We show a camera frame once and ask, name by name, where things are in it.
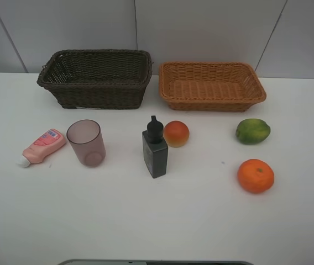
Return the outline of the translucent pink plastic cup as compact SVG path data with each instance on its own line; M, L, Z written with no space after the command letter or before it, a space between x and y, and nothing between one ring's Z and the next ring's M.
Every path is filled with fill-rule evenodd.
M79 120L66 132L78 160L87 167L100 165L106 156L100 125L94 120Z

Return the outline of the orange tangerine fruit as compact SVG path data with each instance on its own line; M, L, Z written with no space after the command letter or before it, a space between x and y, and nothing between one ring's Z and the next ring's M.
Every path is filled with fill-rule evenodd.
M237 180L245 191L261 194L274 185L275 175L267 163L258 159L250 159L239 166Z

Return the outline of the green lime fruit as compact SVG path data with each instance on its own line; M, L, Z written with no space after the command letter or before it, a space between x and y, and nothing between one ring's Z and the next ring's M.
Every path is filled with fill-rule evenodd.
M245 119L241 121L235 132L237 140L245 145L263 142L271 132L270 126L261 119Z

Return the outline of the dark green dropper bottle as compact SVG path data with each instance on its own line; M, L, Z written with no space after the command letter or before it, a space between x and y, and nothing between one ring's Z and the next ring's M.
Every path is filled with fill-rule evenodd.
M155 115L142 132L143 158L152 178L166 174L168 163L168 145L163 137L164 126Z

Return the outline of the dark brown wicker basket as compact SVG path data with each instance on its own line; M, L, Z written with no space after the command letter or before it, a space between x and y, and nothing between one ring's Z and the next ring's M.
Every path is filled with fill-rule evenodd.
M138 109L152 64L143 50L61 50L43 66L37 84L65 109Z

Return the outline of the red yellow peach fruit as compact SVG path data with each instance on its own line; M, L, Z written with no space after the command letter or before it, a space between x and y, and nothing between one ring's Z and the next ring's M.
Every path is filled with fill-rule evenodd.
M189 139L190 131L181 121L171 121L164 127L164 139L173 148L185 145Z

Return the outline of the orange wicker basket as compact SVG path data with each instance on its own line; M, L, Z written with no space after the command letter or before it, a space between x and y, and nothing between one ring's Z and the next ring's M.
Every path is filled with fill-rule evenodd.
M242 62L164 62L159 94L173 110L244 112L266 100L255 71Z

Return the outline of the pink lotion bottle white cap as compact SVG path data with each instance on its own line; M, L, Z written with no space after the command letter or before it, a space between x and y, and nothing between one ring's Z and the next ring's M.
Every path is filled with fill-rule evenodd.
M17 165L26 168L32 164L42 163L44 159L62 148L66 138L56 129L50 129L27 147L20 156Z

